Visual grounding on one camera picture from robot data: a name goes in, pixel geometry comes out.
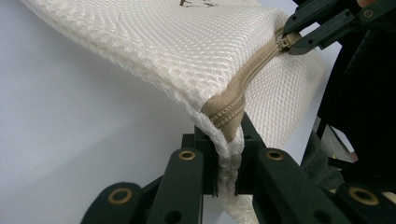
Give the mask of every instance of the brown zipper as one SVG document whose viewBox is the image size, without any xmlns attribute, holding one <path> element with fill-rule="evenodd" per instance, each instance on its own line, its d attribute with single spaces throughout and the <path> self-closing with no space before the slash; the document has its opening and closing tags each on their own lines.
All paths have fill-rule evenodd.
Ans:
<svg viewBox="0 0 396 224">
<path fill-rule="evenodd" d="M 301 38 L 293 33 L 282 37 L 282 29 L 262 48 L 260 48 L 247 63 L 236 73 L 227 89 L 219 95 L 211 97 L 202 107 L 202 112 L 213 122 L 216 128 L 224 134 L 227 142 L 236 137 L 245 111 L 245 90 L 250 81 L 275 56 L 287 51 L 292 44 Z"/>
</svg>

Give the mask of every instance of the beige zipper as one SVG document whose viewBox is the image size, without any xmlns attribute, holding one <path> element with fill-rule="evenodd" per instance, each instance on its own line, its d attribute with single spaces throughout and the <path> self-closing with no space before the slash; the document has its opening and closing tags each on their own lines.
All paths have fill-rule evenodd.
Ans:
<svg viewBox="0 0 396 224">
<path fill-rule="evenodd" d="M 250 81 L 271 59 L 287 51 L 300 38 L 301 36 L 295 33 L 282 37 L 282 29 L 276 31 L 274 38 L 253 54 L 238 71 L 227 89 L 219 95 L 214 95 L 204 104 L 202 112 L 222 131 L 227 142 L 235 139 L 236 129 L 244 117 L 245 90 Z"/>
</svg>

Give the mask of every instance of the table surface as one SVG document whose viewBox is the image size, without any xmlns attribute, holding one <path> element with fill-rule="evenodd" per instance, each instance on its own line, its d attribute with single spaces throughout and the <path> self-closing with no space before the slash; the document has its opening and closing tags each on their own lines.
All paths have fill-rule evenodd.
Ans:
<svg viewBox="0 0 396 224">
<path fill-rule="evenodd" d="M 261 2 L 291 14 L 291 0 Z M 0 220 L 79 223 L 102 189 L 163 174 L 193 123 L 150 84 L 0 1 Z M 319 53 L 329 74 L 340 46 Z M 284 150 L 301 162 L 328 76 Z M 205 196 L 203 223 L 233 223 Z"/>
</svg>

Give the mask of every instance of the white mesh bag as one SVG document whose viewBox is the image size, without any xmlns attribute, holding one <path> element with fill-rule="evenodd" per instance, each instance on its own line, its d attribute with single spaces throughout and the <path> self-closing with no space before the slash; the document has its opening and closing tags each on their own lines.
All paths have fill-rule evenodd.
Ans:
<svg viewBox="0 0 396 224">
<path fill-rule="evenodd" d="M 165 91 L 219 153 L 219 197 L 239 223 L 257 223 L 234 196 L 247 112 L 268 147 L 282 148 L 325 75 L 311 51 L 283 53 L 288 15 L 256 0 L 22 0 L 81 46 Z"/>
</svg>

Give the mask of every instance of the white fabric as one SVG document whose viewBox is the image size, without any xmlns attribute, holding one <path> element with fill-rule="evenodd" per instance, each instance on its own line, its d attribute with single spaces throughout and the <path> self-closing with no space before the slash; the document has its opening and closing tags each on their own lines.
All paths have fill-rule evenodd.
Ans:
<svg viewBox="0 0 396 224">
<path fill-rule="evenodd" d="M 22 0 L 46 23 L 165 91 L 219 153 L 219 193 L 240 223 L 255 223 L 250 197 L 234 197 L 242 129 L 231 143 L 201 113 L 288 15 L 255 0 Z M 268 147 L 282 148 L 325 74 L 315 52 L 282 54 L 247 89 L 246 111 Z"/>
</svg>

